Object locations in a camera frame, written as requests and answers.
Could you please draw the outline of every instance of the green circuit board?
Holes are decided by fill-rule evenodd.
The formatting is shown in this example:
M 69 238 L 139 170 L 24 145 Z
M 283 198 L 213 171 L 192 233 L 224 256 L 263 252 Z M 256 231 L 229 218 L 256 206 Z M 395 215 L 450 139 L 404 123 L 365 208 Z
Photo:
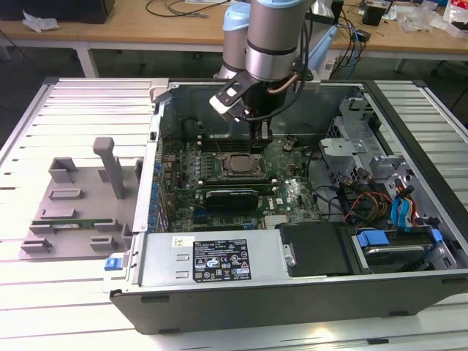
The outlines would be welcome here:
M 196 143 L 179 141 L 165 145 L 167 191 L 175 199 L 169 213 L 170 232 L 267 229 L 265 217 L 275 215 L 283 215 L 288 222 L 320 220 L 303 177 L 306 159 L 299 148 L 285 152 L 283 145 L 284 138 L 279 138 L 263 154 L 250 156 L 256 165 L 254 181 L 252 177 L 239 180 L 227 170 L 225 160 L 239 153 L 206 153 Z M 257 190 L 258 206 L 251 211 L 210 211 L 205 194 L 219 189 Z

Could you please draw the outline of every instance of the power supply label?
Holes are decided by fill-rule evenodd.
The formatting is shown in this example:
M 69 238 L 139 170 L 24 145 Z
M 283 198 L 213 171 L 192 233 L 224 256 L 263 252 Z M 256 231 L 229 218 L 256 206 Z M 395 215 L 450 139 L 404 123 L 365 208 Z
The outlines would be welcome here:
M 252 279 L 246 239 L 194 241 L 193 279 L 197 283 Z

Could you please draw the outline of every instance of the robotic arm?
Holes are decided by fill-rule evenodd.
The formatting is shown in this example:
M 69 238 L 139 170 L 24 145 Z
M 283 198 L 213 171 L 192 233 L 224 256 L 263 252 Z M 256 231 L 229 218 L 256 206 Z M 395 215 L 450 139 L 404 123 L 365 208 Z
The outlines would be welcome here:
M 252 5 L 236 4 L 226 13 L 221 77 L 230 80 L 210 103 L 220 115 L 249 123 L 253 154 L 271 143 L 271 119 L 296 101 L 310 76 L 314 1 L 252 0 Z M 288 88 L 298 81 L 295 96 L 285 105 Z

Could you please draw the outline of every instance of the computer case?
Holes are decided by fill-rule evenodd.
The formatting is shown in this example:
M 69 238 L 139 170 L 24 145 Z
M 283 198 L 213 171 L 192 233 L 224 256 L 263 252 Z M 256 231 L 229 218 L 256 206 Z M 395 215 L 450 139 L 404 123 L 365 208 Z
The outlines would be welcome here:
M 114 0 L 0 0 L 1 20 L 22 20 L 23 10 L 34 17 L 84 23 L 105 23 Z

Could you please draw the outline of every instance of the copper pipe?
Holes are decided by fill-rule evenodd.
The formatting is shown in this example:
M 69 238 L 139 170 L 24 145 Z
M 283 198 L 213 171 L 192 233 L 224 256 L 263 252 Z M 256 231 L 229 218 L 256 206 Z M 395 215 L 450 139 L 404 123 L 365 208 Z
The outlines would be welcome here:
M 285 91 L 286 89 L 288 89 L 292 84 L 294 84 L 297 79 L 299 79 L 299 75 L 297 73 L 295 73 L 294 75 L 292 75 L 292 77 L 285 84 L 283 84 L 279 88 L 276 88 L 276 89 L 269 88 L 268 93 L 273 94 L 273 95 L 280 94 L 283 91 Z

